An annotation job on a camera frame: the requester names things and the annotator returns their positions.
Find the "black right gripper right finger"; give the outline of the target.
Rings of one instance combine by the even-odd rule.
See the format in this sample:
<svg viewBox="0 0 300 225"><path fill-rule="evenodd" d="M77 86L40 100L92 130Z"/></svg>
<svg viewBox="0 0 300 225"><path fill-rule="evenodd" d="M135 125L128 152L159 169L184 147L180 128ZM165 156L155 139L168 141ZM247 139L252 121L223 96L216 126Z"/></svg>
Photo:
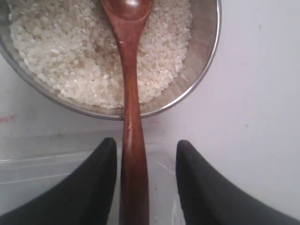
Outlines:
<svg viewBox="0 0 300 225"><path fill-rule="evenodd" d="M177 144L176 180L187 225L300 223L235 186L187 140L180 140Z"/></svg>

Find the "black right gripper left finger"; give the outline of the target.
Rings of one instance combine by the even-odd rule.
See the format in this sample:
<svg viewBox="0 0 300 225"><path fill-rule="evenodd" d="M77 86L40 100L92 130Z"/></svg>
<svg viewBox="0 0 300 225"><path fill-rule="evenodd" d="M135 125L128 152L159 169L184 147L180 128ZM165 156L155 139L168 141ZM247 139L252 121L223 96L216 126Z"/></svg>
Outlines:
<svg viewBox="0 0 300 225"><path fill-rule="evenodd" d="M117 145L105 138L64 180L0 217L2 225L105 225L117 178Z"/></svg>

